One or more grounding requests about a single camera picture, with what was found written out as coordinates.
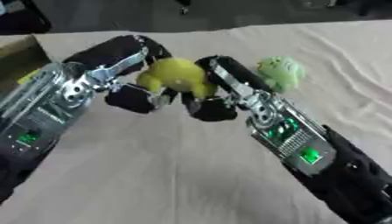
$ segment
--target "white tablecloth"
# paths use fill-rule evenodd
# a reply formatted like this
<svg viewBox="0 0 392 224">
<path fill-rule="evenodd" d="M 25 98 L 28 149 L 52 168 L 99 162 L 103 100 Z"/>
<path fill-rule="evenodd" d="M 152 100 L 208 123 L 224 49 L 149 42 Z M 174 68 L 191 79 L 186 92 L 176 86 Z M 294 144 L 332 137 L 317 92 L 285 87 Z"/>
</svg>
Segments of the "white tablecloth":
<svg viewBox="0 0 392 224">
<path fill-rule="evenodd" d="M 126 32 L 38 36 L 54 60 Z M 392 173 L 392 21 L 145 34 L 179 57 L 247 67 L 287 55 L 308 77 L 285 96 Z M 18 37 L 0 38 L 9 43 Z M 0 209 L 6 224 L 342 223 L 234 122 L 199 122 L 176 102 L 152 115 L 96 97 Z"/>
</svg>

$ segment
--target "green toy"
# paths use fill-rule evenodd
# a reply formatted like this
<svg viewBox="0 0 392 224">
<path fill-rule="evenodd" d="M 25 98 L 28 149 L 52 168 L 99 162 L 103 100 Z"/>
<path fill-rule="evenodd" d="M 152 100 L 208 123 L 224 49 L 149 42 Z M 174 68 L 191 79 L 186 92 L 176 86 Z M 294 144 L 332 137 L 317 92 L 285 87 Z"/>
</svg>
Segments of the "green toy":
<svg viewBox="0 0 392 224">
<path fill-rule="evenodd" d="M 258 63 L 258 73 L 273 90 L 283 93 L 299 87 L 304 67 L 289 57 L 272 57 Z"/>
</svg>

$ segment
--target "yellow toy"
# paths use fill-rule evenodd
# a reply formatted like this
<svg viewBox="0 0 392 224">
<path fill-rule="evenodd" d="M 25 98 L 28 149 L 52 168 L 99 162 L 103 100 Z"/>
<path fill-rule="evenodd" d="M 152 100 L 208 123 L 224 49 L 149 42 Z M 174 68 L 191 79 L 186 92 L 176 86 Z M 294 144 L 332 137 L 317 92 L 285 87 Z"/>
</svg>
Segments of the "yellow toy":
<svg viewBox="0 0 392 224">
<path fill-rule="evenodd" d="M 192 93 L 195 98 L 213 96 L 217 87 L 207 81 L 204 70 L 187 59 L 161 59 L 140 73 L 136 79 L 139 86 L 159 94 L 163 87 L 180 93 Z"/>
</svg>

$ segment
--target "robotic hand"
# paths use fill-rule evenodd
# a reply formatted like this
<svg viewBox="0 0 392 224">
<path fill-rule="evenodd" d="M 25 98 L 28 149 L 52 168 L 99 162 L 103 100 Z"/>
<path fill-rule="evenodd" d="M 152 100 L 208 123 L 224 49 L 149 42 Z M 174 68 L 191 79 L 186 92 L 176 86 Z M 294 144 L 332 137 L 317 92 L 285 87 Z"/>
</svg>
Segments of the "robotic hand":
<svg viewBox="0 0 392 224">
<path fill-rule="evenodd" d="M 0 203 L 44 160 L 64 131 L 84 114 L 96 92 L 109 105 L 138 113 L 160 107 L 153 94 L 119 76 L 171 57 L 143 36 L 122 36 L 39 69 L 0 101 Z"/>
<path fill-rule="evenodd" d="M 252 137 L 337 215 L 353 224 L 392 223 L 392 178 L 363 151 L 308 118 L 234 59 L 214 56 L 197 64 L 228 92 L 220 98 L 227 109 L 251 113 Z"/>
</svg>

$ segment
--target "table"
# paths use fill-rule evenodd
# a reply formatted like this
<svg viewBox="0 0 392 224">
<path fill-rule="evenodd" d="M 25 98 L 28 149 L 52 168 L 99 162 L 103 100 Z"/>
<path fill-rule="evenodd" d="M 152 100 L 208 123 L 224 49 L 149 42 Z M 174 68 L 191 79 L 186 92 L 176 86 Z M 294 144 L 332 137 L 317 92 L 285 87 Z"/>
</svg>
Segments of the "table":
<svg viewBox="0 0 392 224">
<path fill-rule="evenodd" d="M 255 68 L 260 58 L 295 58 L 309 75 L 285 97 L 392 173 L 391 28 L 373 21 L 145 35 L 190 60 L 220 53 Z M 62 60 L 125 33 L 37 37 Z M 20 38 L 1 37 L 0 45 Z M 102 98 L 1 207 L 1 223 L 343 223 L 249 136 L 246 114 L 204 123 L 178 101 L 136 115 Z"/>
</svg>

